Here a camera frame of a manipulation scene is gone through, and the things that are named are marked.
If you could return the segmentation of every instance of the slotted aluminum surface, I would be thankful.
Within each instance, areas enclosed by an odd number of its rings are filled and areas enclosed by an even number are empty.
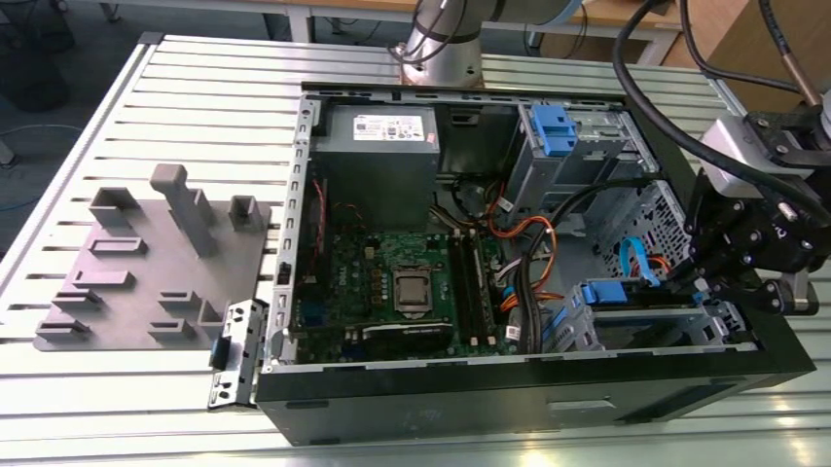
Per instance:
[[[695,136],[728,109],[699,74],[635,68],[663,112]],[[487,86],[613,92],[603,63],[485,56]],[[818,371],[667,424],[536,435],[292,449],[260,414],[204,413],[207,351],[40,353],[33,329],[73,262],[99,187],[156,198],[157,162],[185,164],[209,198],[253,195],[281,218],[299,83],[393,84],[383,49],[168,36],[139,46],[0,267],[0,462],[129,461],[232,465],[828,465],[831,307],[791,321]],[[269,299],[279,229],[259,297]],[[815,276],[831,301],[831,269]],[[283,459],[273,464],[273,457]]]

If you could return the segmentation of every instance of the floor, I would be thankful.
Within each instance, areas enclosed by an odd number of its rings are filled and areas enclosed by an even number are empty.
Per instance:
[[[75,47],[53,55],[53,59],[71,86],[71,102],[53,111],[27,113],[0,97],[0,133],[37,124],[84,127],[144,31],[236,39],[268,38],[264,18],[257,14],[127,5],[120,7],[120,14],[121,21],[108,23],[96,4],[69,2],[65,19],[73,31]],[[289,40],[291,36],[287,22],[283,17],[271,21],[276,38],[281,40]],[[317,41],[328,44],[391,45],[407,39],[409,26],[400,22],[377,24],[361,20],[344,24],[343,31],[340,35],[332,34],[329,24],[323,18],[317,19]],[[525,54],[521,34],[515,31],[485,30],[481,43],[485,53]],[[11,169],[0,169],[0,258],[76,137],[77,132],[64,127],[27,129],[3,137],[19,155],[19,163]]]

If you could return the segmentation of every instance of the green motherboard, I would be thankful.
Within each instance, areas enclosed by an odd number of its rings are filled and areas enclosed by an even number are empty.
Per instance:
[[[515,353],[491,297],[500,256],[473,232],[336,235],[296,304],[299,363]]]

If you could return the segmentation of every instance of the screw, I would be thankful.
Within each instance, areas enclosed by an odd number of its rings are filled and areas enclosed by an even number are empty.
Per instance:
[[[787,202],[780,202],[779,204],[776,204],[776,207],[779,208],[779,212],[788,220],[788,222],[794,222],[799,219],[799,214]]]

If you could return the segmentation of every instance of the power supply label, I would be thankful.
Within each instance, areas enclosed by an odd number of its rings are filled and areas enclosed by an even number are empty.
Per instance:
[[[356,141],[424,141],[424,124],[417,115],[359,115]]]

